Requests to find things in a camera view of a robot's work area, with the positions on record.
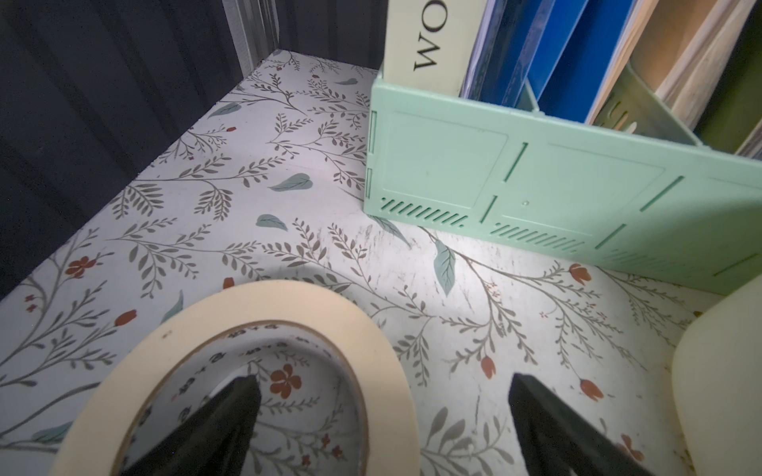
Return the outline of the green desktop file organizer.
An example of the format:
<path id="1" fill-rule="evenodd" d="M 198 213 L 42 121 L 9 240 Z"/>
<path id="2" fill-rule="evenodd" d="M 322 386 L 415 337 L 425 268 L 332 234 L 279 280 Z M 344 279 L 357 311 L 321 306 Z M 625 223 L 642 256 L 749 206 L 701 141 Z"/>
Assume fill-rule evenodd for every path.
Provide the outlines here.
<path id="1" fill-rule="evenodd" d="M 761 164 L 625 69 L 591 125 L 373 81 L 366 213 L 730 294 L 761 273 Z"/>

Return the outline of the white plastic storage box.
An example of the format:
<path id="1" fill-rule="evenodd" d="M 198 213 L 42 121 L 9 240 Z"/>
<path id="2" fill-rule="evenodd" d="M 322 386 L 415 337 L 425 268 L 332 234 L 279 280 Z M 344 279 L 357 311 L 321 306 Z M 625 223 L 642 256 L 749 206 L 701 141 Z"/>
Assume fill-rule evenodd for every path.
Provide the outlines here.
<path id="1" fill-rule="evenodd" d="M 698 475 L 761 473 L 760 283 L 690 325 L 674 355 L 672 387 Z"/>

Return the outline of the masking tape roll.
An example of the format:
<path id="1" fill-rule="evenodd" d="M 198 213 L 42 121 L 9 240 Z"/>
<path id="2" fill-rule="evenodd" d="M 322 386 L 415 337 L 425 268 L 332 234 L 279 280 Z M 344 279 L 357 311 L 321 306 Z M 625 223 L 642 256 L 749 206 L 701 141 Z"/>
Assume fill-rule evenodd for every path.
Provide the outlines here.
<path id="1" fill-rule="evenodd" d="M 97 386 L 58 451 L 54 475 L 115 475 L 144 412 L 194 357 L 271 343 L 300 343 L 343 371 L 360 424 L 362 475 L 415 475 L 420 468 L 416 407 L 384 333 L 345 297 L 294 281 L 240 285 L 164 321 Z"/>

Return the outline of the blue folders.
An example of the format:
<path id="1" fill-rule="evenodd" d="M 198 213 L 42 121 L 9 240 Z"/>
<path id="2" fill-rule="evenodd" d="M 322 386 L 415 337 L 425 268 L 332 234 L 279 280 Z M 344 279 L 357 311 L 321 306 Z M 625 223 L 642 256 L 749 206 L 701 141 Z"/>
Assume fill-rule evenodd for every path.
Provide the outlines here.
<path id="1" fill-rule="evenodd" d="M 515 107 L 529 88 L 541 111 L 589 122 L 637 10 L 635 1 L 489 1 L 460 94 Z"/>

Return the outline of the white book with green spine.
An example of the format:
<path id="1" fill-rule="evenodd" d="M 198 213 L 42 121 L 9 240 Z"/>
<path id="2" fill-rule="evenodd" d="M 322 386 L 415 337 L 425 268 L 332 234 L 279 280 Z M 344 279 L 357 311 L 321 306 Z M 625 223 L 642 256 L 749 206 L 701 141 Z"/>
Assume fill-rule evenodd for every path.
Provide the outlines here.
<path id="1" fill-rule="evenodd" d="M 384 80 L 458 96 L 486 6 L 485 0 L 390 0 Z"/>

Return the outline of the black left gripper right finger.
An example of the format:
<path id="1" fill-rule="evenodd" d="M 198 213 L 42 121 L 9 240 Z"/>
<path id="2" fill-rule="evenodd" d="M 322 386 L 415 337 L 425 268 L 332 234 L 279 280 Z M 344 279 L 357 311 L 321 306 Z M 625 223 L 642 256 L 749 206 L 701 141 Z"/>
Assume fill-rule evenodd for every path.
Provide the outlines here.
<path id="1" fill-rule="evenodd" d="M 531 375 L 513 375 L 508 403 L 530 475 L 649 473 Z"/>

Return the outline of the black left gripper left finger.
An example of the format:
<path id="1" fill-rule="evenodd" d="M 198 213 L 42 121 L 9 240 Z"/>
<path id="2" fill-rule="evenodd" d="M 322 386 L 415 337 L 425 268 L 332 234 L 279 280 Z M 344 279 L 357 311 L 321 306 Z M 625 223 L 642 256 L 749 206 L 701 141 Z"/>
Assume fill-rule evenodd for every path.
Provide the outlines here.
<path id="1" fill-rule="evenodd" d="M 124 475 L 239 475 L 261 405 L 254 376 L 238 377 Z"/>

